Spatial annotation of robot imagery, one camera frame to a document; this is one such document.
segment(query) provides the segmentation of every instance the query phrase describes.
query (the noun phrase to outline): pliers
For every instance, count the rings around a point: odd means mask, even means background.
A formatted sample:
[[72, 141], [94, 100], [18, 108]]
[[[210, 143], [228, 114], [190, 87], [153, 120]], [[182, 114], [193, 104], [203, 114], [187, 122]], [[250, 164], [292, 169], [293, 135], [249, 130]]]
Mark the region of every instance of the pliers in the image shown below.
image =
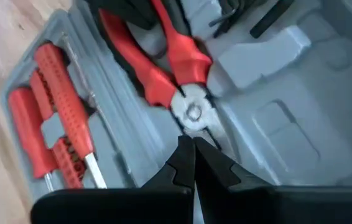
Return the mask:
[[122, 58], [121, 66], [142, 84], [148, 104], [170, 109], [185, 134], [213, 138], [226, 155], [235, 159], [231, 141], [205, 88], [211, 58], [196, 46], [179, 1], [151, 0], [151, 3], [167, 38], [168, 57], [176, 84], [145, 55], [124, 21], [99, 9], [111, 50]]

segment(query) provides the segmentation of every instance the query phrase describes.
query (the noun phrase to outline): tool case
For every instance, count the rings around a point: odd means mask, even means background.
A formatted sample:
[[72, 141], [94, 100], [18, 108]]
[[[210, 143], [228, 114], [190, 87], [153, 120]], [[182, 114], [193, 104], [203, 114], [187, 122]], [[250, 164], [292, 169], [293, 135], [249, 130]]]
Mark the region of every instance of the tool case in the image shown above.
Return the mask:
[[[243, 15], [213, 38], [221, 16], [217, 0], [182, 0], [192, 34], [213, 59], [208, 89], [232, 139], [236, 162], [274, 185], [352, 185], [352, 0], [295, 0], [254, 38], [250, 30], [276, 3]], [[160, 25], [129, 25], [141, 47], [167, 66]], [[163, 166], [182, 131], [165, 108], [137, 94], [101, 37], [86, 2], [52, 14], [4, 85], [1, 101], [33, 200], [48, 193], [33, 179], [7, 104], [9, 93], [29, 85], [33, 54], [45, 40], [66, 49], [78, 65], [67, 69], [79, 97], [92, 105], [90, 127], [96, 158], [109, 188], [140, 187]], [[51, 148], [64, 135], [57, 114], [41, 126]], [[59, 171], [54, 189], [64, 189]], [[91, 174], [84, 188], [93, 188]]]

